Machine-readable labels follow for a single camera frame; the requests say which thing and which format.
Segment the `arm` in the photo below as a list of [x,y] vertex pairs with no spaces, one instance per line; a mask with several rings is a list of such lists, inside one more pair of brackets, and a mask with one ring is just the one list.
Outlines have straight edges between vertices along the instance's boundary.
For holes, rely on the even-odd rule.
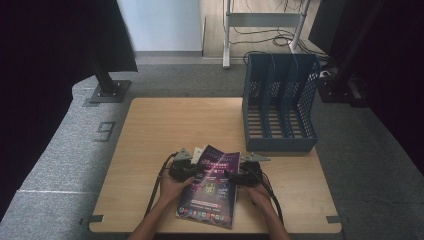
[[290,240],[283,223],[278,218],[277,213],[271,203],[271,198],[262,185],[256,187],[241,186],[249,194],[255,205],[259,208],[265,218],[268,226],[269,237],[271,240]]
[[129,240],[153,239],[162,214],[168,209],[169,205],[173,201],[178,199],[183,188],[190,185],[194,180],[194,178],[191,177],[183,183],[176,182],[169,176],[168,172],[168,169],[165,169],[163,172],[160,182],[160,197],[158,201],[130,235],[128,238]]

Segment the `black stand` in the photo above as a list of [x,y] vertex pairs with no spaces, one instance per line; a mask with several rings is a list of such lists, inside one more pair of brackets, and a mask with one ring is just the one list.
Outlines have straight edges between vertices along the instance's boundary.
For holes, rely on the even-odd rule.
[[354,107],[365,107],[365,95],[355,97],[351,86],[360,84],[362,81],[352,81],[353,72],[353,58],[358,51],[366,33],[377,17],[380,9],[384,4],[384,0],[379,0],[375,3],[371,13],[368,15],[364,26],[360,29],[359,34],[353,40],[352,47],[349,49],[346,57],[341,63],[339,71],[335,75],[328,75],[320,77],[318,81],[318,92],[321,101],[325,103],[350,103]]
[[89,99],[90,104],[96,103],[121,103],[131,84],[130,80],[113,81],[109,73],[99,64],[96,55],[91,48],[88,48],[88,61],[94,71],[94,75],[99,81],[99,85],[94,90]]

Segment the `book cover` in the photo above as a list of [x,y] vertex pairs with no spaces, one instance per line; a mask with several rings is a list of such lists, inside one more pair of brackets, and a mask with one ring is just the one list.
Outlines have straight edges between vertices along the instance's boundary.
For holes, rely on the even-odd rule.
[[197,162],[204,167],[194,182],[184,188],[177,216],[232,228],[237,186],[229,182],[224,170],[238,173],[240,153],[224,153],[208,145]]

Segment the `hand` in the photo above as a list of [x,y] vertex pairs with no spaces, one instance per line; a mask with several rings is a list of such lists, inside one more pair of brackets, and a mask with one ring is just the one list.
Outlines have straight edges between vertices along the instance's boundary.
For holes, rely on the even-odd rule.
[[[270,185],[268,180],[264,179],[264,182]],[[269,196],[268,191],[265,189],[262,184],[259,184],[256,187],[247,187],[247,186],[240,186],[242,189],[244,189],[252,199],[253,203],[261,208],[263,210],[266,206],[272,206],[271,203],[271,197]]]
[[183,188],[192,184],[194,177],[187,179],[185,182],[177,182],[171,176],[169,176],[169,167],[171,163],[168,164],[167,169],[162,174],[160,181],[160,197],[159,200],[164,200],[167,203],[177,199]]

